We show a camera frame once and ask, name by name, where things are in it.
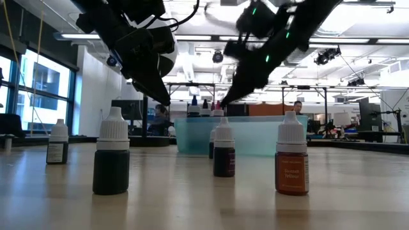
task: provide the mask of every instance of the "teal plastic bin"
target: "teal plastic bin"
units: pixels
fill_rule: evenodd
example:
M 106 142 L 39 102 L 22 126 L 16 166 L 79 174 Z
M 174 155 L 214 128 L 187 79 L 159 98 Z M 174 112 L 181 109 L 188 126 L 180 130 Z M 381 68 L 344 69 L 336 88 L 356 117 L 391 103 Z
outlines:
M 307 134 L 307 116 L 297 116 Z M 278 127 L 284 116 L 229 117 L 233 128 L 236 154 L 251 156 L 275 155 Z M 174 121 L 178 151 L 187 155 L 207 155 L 210 132 L 220 118 L 178 118 Z

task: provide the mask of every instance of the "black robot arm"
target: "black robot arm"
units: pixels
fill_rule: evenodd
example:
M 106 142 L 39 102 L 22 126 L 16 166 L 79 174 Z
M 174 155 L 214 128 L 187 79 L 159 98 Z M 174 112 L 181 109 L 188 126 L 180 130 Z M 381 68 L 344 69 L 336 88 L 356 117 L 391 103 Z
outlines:
M 246 38 L 252 33 L 257 38 L 268 37 L 260 48 L 249 49 L 246 38 L 228 41 L 224 54 L 239 60 L 233 84 L 222 101 L 222 106 L 241 99 L 256 88 L 268 84 L 268 77 L 275 68 L 296 49 L 306 51 L 309 39 L 343 0 L 305 0 L 284 4 L 277 14 L 258 0 L 252 1 L 237 20 L 236 28 Z
M 126 79 L 132 79 L 136 90 L 164 104 L 170 104 L 170 96 L 162 81 L 173 65 L 161 68 L 165 60 L 160 54 L 174 51 L 170 27 L 154 29 L 135 28 L 137 24 L 154 15 L 165 13 L 162 0 L 71 0 L 80 9 L 77 25 L 85 32 L 97 32 L 108 46 L 111 56 L 118 62 Z

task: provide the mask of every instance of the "glass window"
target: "glass window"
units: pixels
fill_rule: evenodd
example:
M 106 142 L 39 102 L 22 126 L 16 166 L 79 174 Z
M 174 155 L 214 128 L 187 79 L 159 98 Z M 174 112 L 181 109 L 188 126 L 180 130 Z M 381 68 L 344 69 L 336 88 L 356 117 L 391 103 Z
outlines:
M 46 91 L 55 95 L 68 97 L 70 69 L 59 65 L 37 53 L 27 50 L 21 61 L 22 77 L 20 85 Z
M 0 113 L 6 112 L 8 88 L 0 88 Z
M 17 114 L 21 116 L 23 130 L 31 129 L 33 104 L 35 106 L 33 130 L 42 131 L 43 126 L 41 122 L 47 130 L 51 130 L 51 126 L 57 123 L 57 119 L 66 118 L 66 101 L 41 95 L 36 95 L 33 101 L 32 93 L 19 91 Z
M 0 56 L 0 68 L 3 69 L 3 81 L 10 81 L 10 67 L 12 66 L 12 61 L 5 57 Z

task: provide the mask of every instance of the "person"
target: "person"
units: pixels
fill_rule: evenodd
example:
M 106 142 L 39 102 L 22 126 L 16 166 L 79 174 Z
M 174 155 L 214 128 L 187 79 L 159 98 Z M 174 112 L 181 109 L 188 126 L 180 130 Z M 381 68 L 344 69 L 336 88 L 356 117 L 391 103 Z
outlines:
M 302 109 L 302 102 L 300 101 L 294 102 L 294 111 L 296 115 L 302 115 L 301 109 Z
M 163 136 L 166 135 L 166 129 L 169 128 L 168 111 L 165 106 L 158 104 L 155 106 L 155 118 L 151 121 L 149 130 L 153 135 Z

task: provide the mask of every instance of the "desk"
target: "desk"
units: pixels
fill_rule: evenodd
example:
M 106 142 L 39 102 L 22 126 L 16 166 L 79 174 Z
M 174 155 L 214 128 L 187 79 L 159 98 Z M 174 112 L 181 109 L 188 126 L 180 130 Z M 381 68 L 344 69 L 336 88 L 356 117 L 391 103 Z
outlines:
M 127 193 L 93 195 L 95 144 L 70 144 L 66 165 L 46 146 L 0 155 L 0 229 L 407 229 L 407 156 L 308 148 L 310 193 L 274 190 L 274 158 L 238 157 L 215 178 L 207 156 L 176 146 L 131 148 Z
M 363 139 L 369 142 L 383 142 L 383 136 L 401 136 L 404 139 L 403 134 L 399 132 L 374 132 L 374 131 L 358 131 L 359 139 Z

